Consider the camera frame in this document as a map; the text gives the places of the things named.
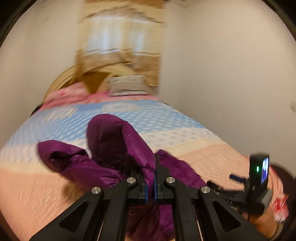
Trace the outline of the person's right hand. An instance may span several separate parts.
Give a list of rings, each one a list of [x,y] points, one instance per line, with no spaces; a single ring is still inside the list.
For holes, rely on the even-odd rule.
[[[269,240],[275,240],[280,234],[280,224],[275,221],[270,207],[262,215],[241,212],[241,216],[252,223]]]

